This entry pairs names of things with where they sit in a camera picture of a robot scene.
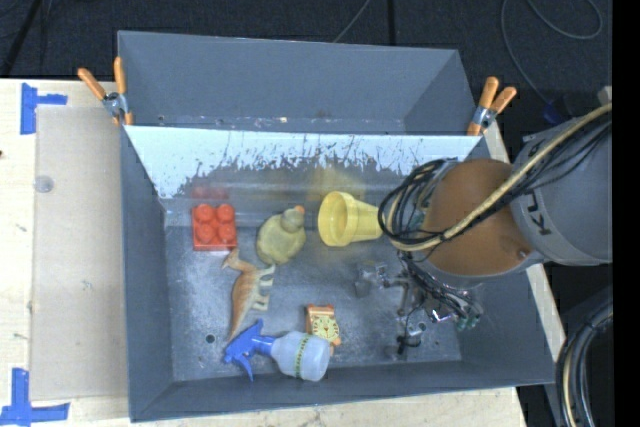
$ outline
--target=rubber duck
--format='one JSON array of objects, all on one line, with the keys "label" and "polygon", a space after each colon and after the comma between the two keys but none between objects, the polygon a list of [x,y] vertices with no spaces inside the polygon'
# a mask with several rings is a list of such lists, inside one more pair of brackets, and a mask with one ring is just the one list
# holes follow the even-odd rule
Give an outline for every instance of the rubber duck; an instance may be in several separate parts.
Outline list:
[{"label": "rubber duck", "polygon": [[304,230],[304,207],[296,205],[267,219],[258,230],[256,251],[267,265],[282,265],[297,255],[307,235]]}]

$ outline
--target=lego brick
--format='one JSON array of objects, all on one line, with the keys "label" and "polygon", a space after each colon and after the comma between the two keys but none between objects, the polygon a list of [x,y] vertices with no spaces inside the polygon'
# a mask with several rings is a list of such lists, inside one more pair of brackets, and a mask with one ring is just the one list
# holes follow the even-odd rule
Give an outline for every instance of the lego brick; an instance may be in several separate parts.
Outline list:
[{"label": "lego brick", "polygon": [[214,207],[200,203],[191,210],[193,249],[220,251],[238,245],[235,210],[228,203]]}]

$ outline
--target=blue spray bottle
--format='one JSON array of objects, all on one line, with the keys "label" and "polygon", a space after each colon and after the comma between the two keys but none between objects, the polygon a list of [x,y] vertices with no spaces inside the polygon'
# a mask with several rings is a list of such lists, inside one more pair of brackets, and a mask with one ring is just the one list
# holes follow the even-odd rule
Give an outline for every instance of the blue spray bottle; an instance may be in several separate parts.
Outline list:
[{"label": "blue spray bottle", "polygon": [[299,331],[291,331],[280,338],[262,336],[262,326],[262,319],[259,319],[236,336],[225,350],[224,362],[241,365],[253,381],[249,359],[259,352],[271,356],[283,374],[307,381],[322,379],[329,366],[327,340]]}]

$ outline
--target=yellow cup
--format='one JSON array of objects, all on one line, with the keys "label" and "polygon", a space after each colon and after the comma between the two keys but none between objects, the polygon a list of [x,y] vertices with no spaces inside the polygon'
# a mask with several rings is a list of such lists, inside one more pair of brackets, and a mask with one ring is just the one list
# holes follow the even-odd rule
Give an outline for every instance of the yellow cup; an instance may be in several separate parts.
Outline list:
[{"label": "yellow cup", "polygon": [[320,205],[318,231],[327,246],[343,247],[351,242],[375,240],[382,235],[378,208],[347,192],[330,192]]}]

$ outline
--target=toy dinosaur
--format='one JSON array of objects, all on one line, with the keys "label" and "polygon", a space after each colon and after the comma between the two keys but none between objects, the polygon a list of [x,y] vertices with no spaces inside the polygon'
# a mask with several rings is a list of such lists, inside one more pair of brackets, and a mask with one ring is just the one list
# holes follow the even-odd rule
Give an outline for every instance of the toy dinosaur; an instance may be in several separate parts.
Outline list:
[{"label": "toy dinosaur", "polygon": [[262,278],[273,274],[276,266],[271,265],[266,269],[258,269],[255,265],[241,260],[238,248],[235,248],[222,262],[222,268],[224,269],[225,267],[231,267],[241,272],[233,284],[233,291],[231,292],[233,314],[231,316],[229,340],[232,340],[251,308],[259,311],[267,310],[269,296],[261,294],[260,288],[273,285],[273,277],[267,280]]}]

